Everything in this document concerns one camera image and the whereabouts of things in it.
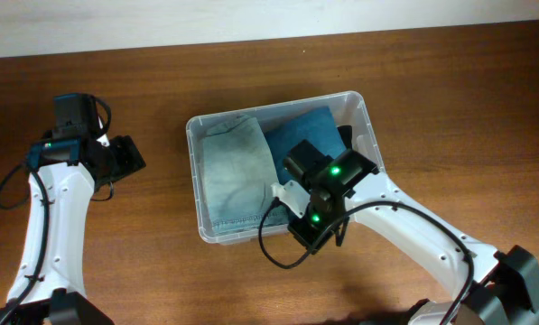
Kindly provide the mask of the black garment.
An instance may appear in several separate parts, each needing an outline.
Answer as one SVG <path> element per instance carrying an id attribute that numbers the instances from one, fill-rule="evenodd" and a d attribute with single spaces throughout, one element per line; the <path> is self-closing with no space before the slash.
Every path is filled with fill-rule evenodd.
<path id="1" fill-rule="evenodd" d="M 352 148 L 353 129 L 351 125 L 340 125 L 338 127 L 340 138 L 347 149 Z"/>

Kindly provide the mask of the blue denim jeans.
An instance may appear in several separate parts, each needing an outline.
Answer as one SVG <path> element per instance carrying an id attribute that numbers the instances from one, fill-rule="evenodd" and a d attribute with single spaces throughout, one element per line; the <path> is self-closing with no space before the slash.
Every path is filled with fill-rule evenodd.
<path id="1" fill-rule="evenodd" d="M 328 107 L 316 108 L 266 132 L 265 140 L 281 184 L 292 178 L 283 167 L 283 160 L 301 141 L 307 140 L 321 153 L 332 158 L 338 157 L 347 149 Z"/>

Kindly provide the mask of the light grey jeans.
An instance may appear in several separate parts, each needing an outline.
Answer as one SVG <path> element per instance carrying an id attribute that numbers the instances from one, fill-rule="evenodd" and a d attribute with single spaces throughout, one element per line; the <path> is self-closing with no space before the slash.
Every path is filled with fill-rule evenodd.
<path id="1" fill-rule="evenodd" d="M 271 185 L 278 182 L 273 156 L 253 116 L 237 116 L 206 131 L 202 146 L 203 185 L 212 231 L 223 236 L 288 221 L 285 208 L 270 210 Z"/>

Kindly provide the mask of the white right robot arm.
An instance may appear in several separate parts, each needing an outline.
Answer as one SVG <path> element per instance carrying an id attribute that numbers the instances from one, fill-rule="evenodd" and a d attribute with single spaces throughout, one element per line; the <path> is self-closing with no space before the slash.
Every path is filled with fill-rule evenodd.
<path id="1" fill-rule="evenodd" d="M 308 141 L 284 158 L 293 176 L 276 196 L 310 254 L 342 243 L 348 223 L 370 228 L 425 269 L 451 296 L 423 301 L 410 324 L 539 324 L 539 263 L 521 246 L 502 253 L 458 230 L 402 192 L 375 163 L 346 150 L 337 158 Z"/>

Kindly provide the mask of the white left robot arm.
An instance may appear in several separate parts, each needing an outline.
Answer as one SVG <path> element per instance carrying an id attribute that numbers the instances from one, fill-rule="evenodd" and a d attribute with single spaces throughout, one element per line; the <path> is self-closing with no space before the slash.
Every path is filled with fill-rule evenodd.
<path id="1" fill-rule="evenodd" d="M 103 186 L 114 186 L 146 163 L 130 136 L 107 138 L 112 112 L 99 97 L 60 95 L 54 108 L 55 126 L 16 167 L 28 172 L 31 207 L 20 268 L 0 309 L 0 324 L 109 324 L 85 292 L 88 205 Z"/>

